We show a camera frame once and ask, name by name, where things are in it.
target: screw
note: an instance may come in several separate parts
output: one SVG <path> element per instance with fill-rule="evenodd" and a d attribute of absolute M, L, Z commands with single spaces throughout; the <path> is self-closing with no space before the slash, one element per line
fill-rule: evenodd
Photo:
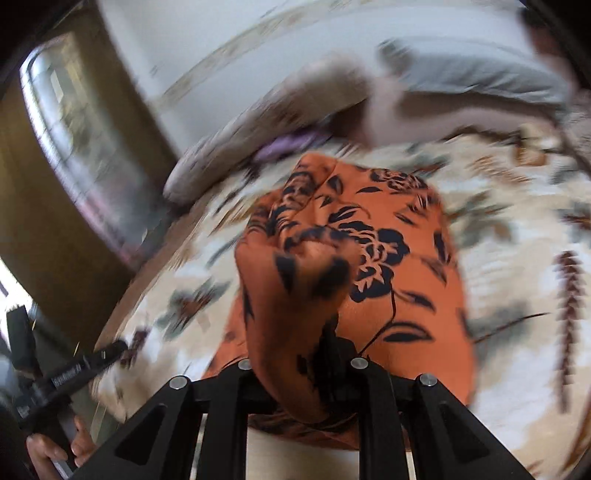
<path fill-rule="evenodd" d="M 437 383 L 437 377 L 433 374 L 423 374 L 418 379 L 425 387 L 432 387 Z"/>
<path fill-rule="evenodd" d="M 170 382 L 168 382 L 168 386 L 173 390 L 180 390 L 185 385 L 187 385 L 187 377 L 174 377 Z"/>
<path fill-rule="evenodd" d="M 238 368 L 240 370 L 252 370 L 251 361 L 249 358 L 243 358 L 238 362 Z"/>
<path fill-rule="evenodd" d="M 351 360 L 351 366 L 353 368 L 356 368 L 357 370 L 363 370 L 365 368 L 367 368 L 369 365 L 369 362 L 363 358 L 362 356 L 358 356 L 356 358 L 353 358 Z"/>

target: white wall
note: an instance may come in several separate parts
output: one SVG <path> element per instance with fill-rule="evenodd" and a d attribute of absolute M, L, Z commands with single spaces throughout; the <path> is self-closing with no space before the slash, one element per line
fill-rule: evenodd
<path fill-rule="evenodd" d="M 334 14 L 270 36 L 194 84 L 192 69 L 241 32 L 298 5 L 316 8 L 326 2 L 99 0 L 99 5 L 138 91 L 179 154 L 223 127 L 291 72 L 330 50 L 355 53 L 372 73 L 383 72 L 376 45 L 396 35 L 477 38 L 532 51 L 515 10 L 474 6 L 485 0 L 435 2 L 464 8 L 397 6 L 397 2 L 408 5 L 407 0 L 372 0 L 381 1 L 380 8 L 365 8 L 367 1 L 357 1 L 354 9 L 352 0 L 334 0 L 328 4 Z M 334 8 L 337 4 L 343 9 Z M 176 89 L 182 93 L 172 95 Z"/>
<path fill-rule="evenodd" d="M 146 98 L 260 20 L 309 0 L 99 0 L 132 78 Z"/>

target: black metal frame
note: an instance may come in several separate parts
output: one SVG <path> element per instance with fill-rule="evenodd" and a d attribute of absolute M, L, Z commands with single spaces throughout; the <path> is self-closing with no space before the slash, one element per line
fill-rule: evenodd
<path fill-rule="evenodd" d="M 74 473 L 73 480 L 188 479 L 205 413 L 197 478 L 243 480 L 248 415 L 271 414 L 277 408 L 244 363 L 207 380 L 173 378 Z M 361 480 L 408 480 L 403 426 L 421 480 L 533 479 L 432 375 L 395 377 L 363 358 L 333 364 L 328 372 L 329 387 L 322 395 L 331 397 L 330 413 L 359 416 Z"/>

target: pillow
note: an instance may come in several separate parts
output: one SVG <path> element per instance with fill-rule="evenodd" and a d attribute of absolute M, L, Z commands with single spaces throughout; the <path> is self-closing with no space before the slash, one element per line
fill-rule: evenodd
<path fill-rule="evenodd" d="M 483 93 L 564 108 L 569 84 L 522 52 L 479 40 L 415 37 L 379 45 L 411 92 Z"/>
<path fill-rule="evenodd" d="M 163 195 L 177 205 L 192 205 L 263 145 L 368 95 L 369 80 L 361 63 L 332 52 L 289 75 L 219 132 L 190 148 L 168 177 Z"/>
<path fill-rule="evenodd" d="M 522 124 L 553 130 L 549 108 L 468 93 L 405 92 L 395 77 L 372 79 L 371 96 L 333 118 L 331 131 L 367 147 L 438 141 L 463 127 L 510 133 Z"/>

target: bed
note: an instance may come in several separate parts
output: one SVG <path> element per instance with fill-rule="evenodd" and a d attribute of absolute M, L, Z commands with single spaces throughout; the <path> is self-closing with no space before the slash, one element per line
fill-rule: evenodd
<path fill-rule="evenodd" d="M 591 445 L 589 95 L 578 93 L 560 124 L 529 105 L 462 96 L 460 106 L 438 103 L 401 134 L 408 121 L 388 106 L 409 99 L 392 77 L 369 82 L 369 99 L 337 116 L 338 135 L 316 150 L 414 174 L 439 191 L 478 360 L 470 409 L 536 478 L 565 478 Z M 430 121 L 426 136 L 421 126 Z M 241 131 L 229 128 L 229 138 Z M 223 133 L 216 140 L 225 141 Z M 285 184 L 300 158 L 235 164 L 216 177 L 130 285 L 98 346 L 123 338 L 135 354 L 92 385 L 119 421 L 171 377 L 206 372 L 239 287 L 233 249 L 255 201 Z M 254 429 L 248 442 L 248 478 L 358 475 L 355 452 Z"/>

